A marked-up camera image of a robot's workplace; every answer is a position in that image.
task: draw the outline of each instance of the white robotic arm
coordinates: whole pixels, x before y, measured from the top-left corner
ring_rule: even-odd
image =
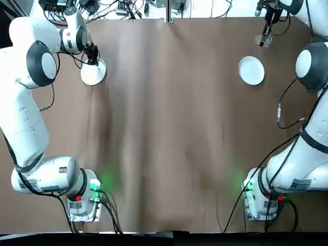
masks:
[[[266,168],[250,170],[243,182],[249,220],[274,219],[279,195],[328,190],[328,42],[304,47],[297,57],[295,70],[298,80],[308,91],[317,92],[318,99],[296,140],[270,158]]]
[[[311,21],[308,17],[308,8],[311,12]],[[266,24],[263,30],[263,35],[259,45],[262,47],[267,40],[269,34],[272,32],[273,25],[278,23],[282,11],[285,10],[288,14],[292,14],[310,26],[312,23],[313,30],[320,36],[328,36],[328,1],[326,0],[259,0],[255,16],[259,16],[262,8],[266,8],[265,20]]]
[[[101,194],[91,186],[100,190],[100,182],[73,157],[44,155],[49,134],[30,90],[54,82],[58,71],[52,54],[61,49],[60,34],[48,21],[28,17],[13,20],[9,33],[13,47],[0,50],[0,127],[14,159],[12,186],[23,193],[66,194],[72,221],[98,221],[101,204],[91,200]],[[90,36],[87,29],[83,33]]]

